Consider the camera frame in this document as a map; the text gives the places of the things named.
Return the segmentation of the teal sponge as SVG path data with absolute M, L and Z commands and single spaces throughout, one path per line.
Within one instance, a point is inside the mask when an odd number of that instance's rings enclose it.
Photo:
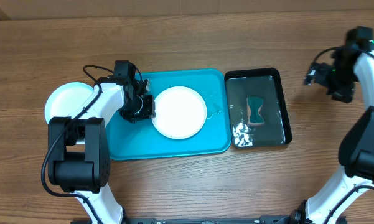
M 264 124 L 264 119 L 261 115 L 264 99 L 257 96 L 250 96 L 246 99 L 247 103 L 247 125 L 260 126 Z

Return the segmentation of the light blue plate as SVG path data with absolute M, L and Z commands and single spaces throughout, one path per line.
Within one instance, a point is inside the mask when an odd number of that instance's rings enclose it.
M 45 120 L 47 123 L 53 117 L 68 116 L 73 113 L 90 97 L 93 88 L 85 83 L 71 82 L 58 87 L 45 104 Z

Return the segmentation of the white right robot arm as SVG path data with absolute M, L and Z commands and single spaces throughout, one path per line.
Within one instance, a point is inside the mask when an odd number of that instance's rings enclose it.
M 345 223 L 342 213 L 368 190 L 374 190 L 374 38 L 369 27 L 347 32 L 342 46 L 331 47 L 332 64 L 312 61 L 305 85 L 318 83 L 333 100 L 350 103 L 358 83 L 365 112 L 343 138 L 339 168 L 311 198 L 281 223 Z

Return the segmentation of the pink plate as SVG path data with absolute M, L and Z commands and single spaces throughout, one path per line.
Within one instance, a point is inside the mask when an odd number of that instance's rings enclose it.
M 155 97 L 156 130 L 170 139 L 187 139 L 197 134 L 207 119 L 207 106 L 199 93 L 185 86 L 170 87 Z

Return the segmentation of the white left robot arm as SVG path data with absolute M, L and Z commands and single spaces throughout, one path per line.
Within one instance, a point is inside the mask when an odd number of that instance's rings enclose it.
M 130 123 L 155 116 L 149 80 L 128 60 L 115 61 L 108 76 L 96 79 L 92 95 L 74 113 L 54 116 L 48 123 L 42 186 L 55 197 L 76 198 L 90 223 L 129 222 L 108 184 L 106 125 L 114 114 Z

